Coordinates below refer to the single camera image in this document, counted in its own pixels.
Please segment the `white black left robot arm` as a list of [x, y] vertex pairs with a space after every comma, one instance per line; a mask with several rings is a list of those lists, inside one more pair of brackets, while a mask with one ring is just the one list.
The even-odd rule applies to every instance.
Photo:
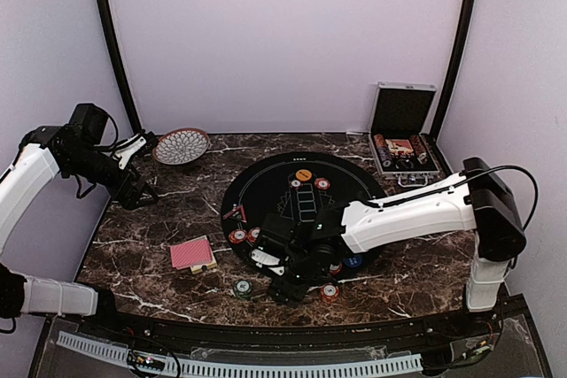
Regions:
[[[133, 157], [146, 155], [157, 144], [153, 133], [140, 133], [113, 149], [103, 148], [89, 142], [78, 125], [29, 132], [1, 177], [1, 242], [7, 243], [27, 208], [57, 176], [103, 186], [126, 210], [157, 203], [157, 194], [131, 164]], [[19, 274], [3, 266], [2, 318], [30, 313], [111, 317], [116, 305], [109, 289]]]

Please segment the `orange dealer button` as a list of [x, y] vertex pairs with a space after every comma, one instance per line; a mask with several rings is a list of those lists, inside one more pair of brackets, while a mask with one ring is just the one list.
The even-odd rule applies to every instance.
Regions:
[[295, 173], [295, 177], [298, 181], [306, 182], [306, 181], [310, 181], [313, 178], [313, 174], [308, 169], [299, 169]]

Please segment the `red poker chip stack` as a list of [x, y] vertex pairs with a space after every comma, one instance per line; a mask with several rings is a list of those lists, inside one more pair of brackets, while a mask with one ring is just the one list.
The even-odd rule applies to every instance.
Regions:
[[333, 283], [326, 283], [321, 286], [320, 298], [326, 303], [334, 303], [340, 296], [340, 288]]

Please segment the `green poker chip stack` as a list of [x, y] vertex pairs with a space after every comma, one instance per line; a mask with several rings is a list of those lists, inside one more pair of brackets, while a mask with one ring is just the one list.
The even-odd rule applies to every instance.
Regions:
[[252, 296], [253, 286], [248, 280], [238, 280], [234, 286], [233, 291], [239, 299], [249, 299]]

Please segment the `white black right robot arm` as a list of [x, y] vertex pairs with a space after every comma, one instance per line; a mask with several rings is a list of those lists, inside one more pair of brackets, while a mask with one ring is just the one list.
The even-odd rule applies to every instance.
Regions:
[[313, 223], [267, 216], [260, 242], [283, 238], [281, 248], [269, 251], [283, 268], [269, 295], [278, 304], [295, 306], [310, 287], [330, 282], [330, 266], [343, 258], [422, 235], [473, 230], [475, 253], [464, 303], [469, 312], [492, 310], [511, 262], [526, 246], [527, 224], [499, 171], [481, 158], [467, 158], [461, 172], [442, 181], [396, 196], [325, 206]]

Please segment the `blue small blind button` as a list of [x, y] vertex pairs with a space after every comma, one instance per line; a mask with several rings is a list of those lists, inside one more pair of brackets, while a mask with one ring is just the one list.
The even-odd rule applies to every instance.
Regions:
[[358, 268], [362, 266], [363, 263], [363, 256], [361, 254], [355, 254], [350, 258], [345, 258], [343, 263], [346, 267], [349, 268]]

